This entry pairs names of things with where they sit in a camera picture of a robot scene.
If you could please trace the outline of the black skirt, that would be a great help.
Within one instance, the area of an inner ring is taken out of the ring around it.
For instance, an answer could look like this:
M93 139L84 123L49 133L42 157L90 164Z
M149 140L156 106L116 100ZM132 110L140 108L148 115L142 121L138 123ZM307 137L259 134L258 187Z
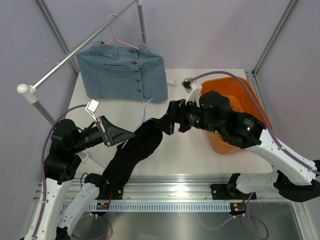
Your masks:
M113 194L129 181L135 166L152 155L162 142L163 132L155 127L155 122L155 118L148 119L134 131L135 137L117 146L113 159L102 173Z

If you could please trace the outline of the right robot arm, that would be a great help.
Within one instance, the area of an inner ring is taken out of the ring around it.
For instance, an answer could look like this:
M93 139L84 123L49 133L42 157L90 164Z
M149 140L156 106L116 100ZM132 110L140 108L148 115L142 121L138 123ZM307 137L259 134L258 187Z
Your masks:
M266 125L254 115L232 110L230 100L215 91L200 96L199 103L172 100L155 126L167 135L191 128L218 134L228 144L252 152L273 165L269 173L233 173L228 183L210 185L214 200L248 199L250 194L277 192L287 200L303 203L320 196L320 162L303 159L272 139Z

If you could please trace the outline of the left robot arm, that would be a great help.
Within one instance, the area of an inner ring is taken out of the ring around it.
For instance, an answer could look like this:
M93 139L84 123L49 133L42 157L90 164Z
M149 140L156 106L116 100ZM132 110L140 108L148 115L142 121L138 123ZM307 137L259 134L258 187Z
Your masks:
M108 182L99 174L89 174L79 193L65 210L62 206L82 159L79 153L101 143L118 145L134 133L112 124L100 116L85 129L71 119L56 122L52 128L51 146L42 158L43 182L40 200L32 216L25 240L69 240L78 221L95 199L108 194Z

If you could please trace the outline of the blue wire hanger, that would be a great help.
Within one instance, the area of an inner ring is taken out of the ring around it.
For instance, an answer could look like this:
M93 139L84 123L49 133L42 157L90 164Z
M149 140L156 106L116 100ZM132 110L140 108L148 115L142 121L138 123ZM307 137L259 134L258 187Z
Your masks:
M147 107L148 107L149 103L152 102L152 101L154 101L154 100L155 100L154 98L150 98L150 99L146 102L146 104L144 105L142 120L141 120L140 124L134 129L134 132L135 132L137 129L139 129L139 128L142 126L142 124L146 121L146 110L147 110ZM121 149L123 149L123 148L127 145L128 141L129 141L129 139L127 139L127 140L124 142L124 144L123 144L123 146L121 147Z

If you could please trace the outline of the pink wire hanger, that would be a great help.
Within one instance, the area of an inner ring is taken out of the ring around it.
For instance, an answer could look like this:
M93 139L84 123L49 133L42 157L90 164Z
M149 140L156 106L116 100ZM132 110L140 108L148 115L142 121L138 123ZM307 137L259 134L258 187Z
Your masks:
M115 13L112 13L112 14L108 15L108 18L111 18L111 17L115 17L116 19L119 19L121 22L123 22L122 18L119 15L115 14ZM136 49L136 50L139 48L139 47L137 47L135 45L132 45L132 44L129 44L129 43L125 42L125 41L120 40L117 37L117 35L116 35L116 33L115 33L115 31L114 31L114 29L113 29L111 24L109 25L109 29L110 29L111 34L112 34L112 39L107 41L107 42L105 42L105 43L103 43L104 46L107 46L110 43L116 41L116 42L118 42L118 43L120 43L122 45L125 45L127 47L131 47L131 48Z

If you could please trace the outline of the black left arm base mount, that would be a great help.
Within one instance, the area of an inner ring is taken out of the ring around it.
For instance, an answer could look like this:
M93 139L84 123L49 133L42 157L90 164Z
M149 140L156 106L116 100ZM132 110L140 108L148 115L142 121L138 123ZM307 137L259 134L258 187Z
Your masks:
M122 200L123 186L110 186L109 184L99 187L99 194L96 200Z

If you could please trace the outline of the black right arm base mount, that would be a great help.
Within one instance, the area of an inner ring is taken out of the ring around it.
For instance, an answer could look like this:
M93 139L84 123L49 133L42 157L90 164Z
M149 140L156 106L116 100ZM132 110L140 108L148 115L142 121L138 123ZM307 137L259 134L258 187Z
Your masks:
M226 183L214 183L210 185L213 200L248 200L250 194L228 187Z

